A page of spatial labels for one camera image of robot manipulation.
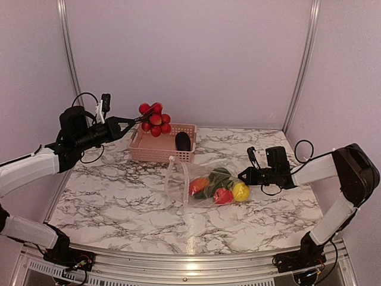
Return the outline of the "purple fake eggplant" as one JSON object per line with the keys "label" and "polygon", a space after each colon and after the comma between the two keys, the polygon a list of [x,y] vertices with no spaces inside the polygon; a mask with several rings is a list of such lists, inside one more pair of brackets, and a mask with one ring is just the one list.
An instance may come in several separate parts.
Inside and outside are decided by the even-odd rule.
{"label": "purple fake eggplant", "polygon": [[175,136],[175,145],[177,151],[191,151],[192,144],[189,135],[186,132],[179,132]]}

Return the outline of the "red fake strawberries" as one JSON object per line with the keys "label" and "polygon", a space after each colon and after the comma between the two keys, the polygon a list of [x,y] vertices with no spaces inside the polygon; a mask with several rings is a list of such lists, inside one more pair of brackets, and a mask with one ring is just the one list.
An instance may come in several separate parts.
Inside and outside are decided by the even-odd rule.
{"label": "red fake strawberries", "polygon": [[140,116],[137,122],[144,132],[150,133],[154,138],[171,133],[171,117],[163,113],[163,105],[160,102],[151,105],[144,102],[138,110]]}

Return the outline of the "red fake pepper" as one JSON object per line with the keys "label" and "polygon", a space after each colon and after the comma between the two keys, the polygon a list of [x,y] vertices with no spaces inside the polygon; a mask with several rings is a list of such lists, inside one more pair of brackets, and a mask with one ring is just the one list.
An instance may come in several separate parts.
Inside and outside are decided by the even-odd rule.
{"label": "red fake pepper", "polygon": [[189,195],[193,196],[197,192],[202,191],[209,186],[210,180],[208,178],[197,178],[189,184]]}

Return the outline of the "yellow fake lemon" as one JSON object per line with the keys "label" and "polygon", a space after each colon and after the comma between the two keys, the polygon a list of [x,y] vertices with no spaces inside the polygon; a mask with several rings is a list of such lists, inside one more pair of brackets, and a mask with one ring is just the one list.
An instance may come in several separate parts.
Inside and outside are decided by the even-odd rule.
{"label": "yellow fake lemon", "polygon": [[249,186],[245,185],[243,182],[236,183],[233,186],[233,198],[237,202],[244,202],[248,199],[250,195]]}

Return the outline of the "green fake cucumber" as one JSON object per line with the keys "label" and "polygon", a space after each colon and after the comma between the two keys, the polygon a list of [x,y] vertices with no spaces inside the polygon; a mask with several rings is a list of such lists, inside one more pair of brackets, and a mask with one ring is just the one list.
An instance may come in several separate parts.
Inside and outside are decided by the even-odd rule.
{"label": "green fake cucumber", "polygon": [[217,188],[218,188],[217,185],[207,186],[202,191],[197,192],[196,194],[194,194],[193,198],[195,198],[197,200],[204,200],[204,199],[211,198],[211,197],[214,196]]}

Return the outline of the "green fake vegetable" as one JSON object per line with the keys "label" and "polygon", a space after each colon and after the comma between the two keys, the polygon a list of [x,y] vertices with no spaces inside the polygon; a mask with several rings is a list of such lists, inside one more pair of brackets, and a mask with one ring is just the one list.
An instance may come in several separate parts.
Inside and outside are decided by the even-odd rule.
{"label": "green fake vegetable", "polygon": [[233,185],[232,174],[224,167],[217,167],[208,176],[211,185],[221,184],[230,188]]}

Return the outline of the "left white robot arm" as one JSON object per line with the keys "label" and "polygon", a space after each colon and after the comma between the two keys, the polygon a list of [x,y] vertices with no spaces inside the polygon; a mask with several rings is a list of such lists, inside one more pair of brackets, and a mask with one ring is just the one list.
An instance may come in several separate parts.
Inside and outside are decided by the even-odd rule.
{"label": "left white robot arm", "polygon": [[[17,188],[46,176],[64,173],[82,159],[91,148],[121,139],[137,124],[137,119],[94,116],[82,106],[72,106],[60,115],[61,129],[56,141],[37,151],[1,164],[1,197]],[[52,249],[51,254],[62,265],[75,260],[75,252],[63,242],[65,236],[52,227],[1,209],[1,235]]]}

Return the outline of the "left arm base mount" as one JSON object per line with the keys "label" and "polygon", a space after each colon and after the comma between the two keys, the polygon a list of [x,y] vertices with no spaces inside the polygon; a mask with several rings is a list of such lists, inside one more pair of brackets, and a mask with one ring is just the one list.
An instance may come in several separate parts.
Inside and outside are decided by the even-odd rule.
{"label": "left arm base mount", "polygon": [[95,253],[91,251],[79,250],[70,247],[69,237],[61,230],[46,223],[46,226],[50,227],[58,235],[57,241],[53,248],[46,248],[43,258],[46,261],[65,266],[69,270],[78,268],[78,264],[82,261],[86,263],[82,268],[86,271],[90,271],[93,266]]}

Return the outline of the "clear zip top bag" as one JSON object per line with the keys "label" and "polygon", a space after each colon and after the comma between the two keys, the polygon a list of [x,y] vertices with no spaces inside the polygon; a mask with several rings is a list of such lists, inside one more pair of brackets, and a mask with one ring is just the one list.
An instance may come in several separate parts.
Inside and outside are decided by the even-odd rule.
{"label": "clear zip top bag", "polygon": [[243,203],[251,195],[250,187],[238,178],[237,161],[215,161],[205,165],[169,157],[164,180],[168,198],[184,207],[212,208]]}

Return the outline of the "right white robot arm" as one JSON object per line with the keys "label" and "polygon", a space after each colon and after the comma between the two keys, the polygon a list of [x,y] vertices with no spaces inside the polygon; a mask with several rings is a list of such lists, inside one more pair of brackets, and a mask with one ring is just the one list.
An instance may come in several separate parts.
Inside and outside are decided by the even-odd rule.
{"label": "right white robot arm", "polygon": [[337,189],[334,203],[323,218],[301,239],[295,262],[307,267],[318,257],[318,249],[343,230],[358,209],[371,197],[380,184],[380,172],[358,144],[350,144],[291,167],[284,147],[266,149],[267,166],[261,167],[254,148],[247,150],[251,166],[238,174],[246,185],[294,189],[309,185]]}

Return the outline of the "red fake tomato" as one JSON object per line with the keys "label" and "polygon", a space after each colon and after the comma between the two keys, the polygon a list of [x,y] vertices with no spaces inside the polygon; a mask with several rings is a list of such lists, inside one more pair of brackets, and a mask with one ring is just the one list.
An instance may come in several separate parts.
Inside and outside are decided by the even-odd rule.
{"label": "red fake tomato", "polygon": [[226,205],[233,202],[233,193],[229,189],[218,188],[213,196],[213,201],[217,205]]}

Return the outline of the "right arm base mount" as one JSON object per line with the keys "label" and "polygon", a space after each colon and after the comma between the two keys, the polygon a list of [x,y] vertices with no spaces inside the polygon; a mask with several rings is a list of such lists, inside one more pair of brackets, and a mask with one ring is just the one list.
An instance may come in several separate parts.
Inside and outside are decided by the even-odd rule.
{"label": "right arm base mount", "polygon": [[300,249],[273,256],[272,263],[279,273],[297,271],[326,263],[323,245],[317,245],[307,232],[301,239]]}

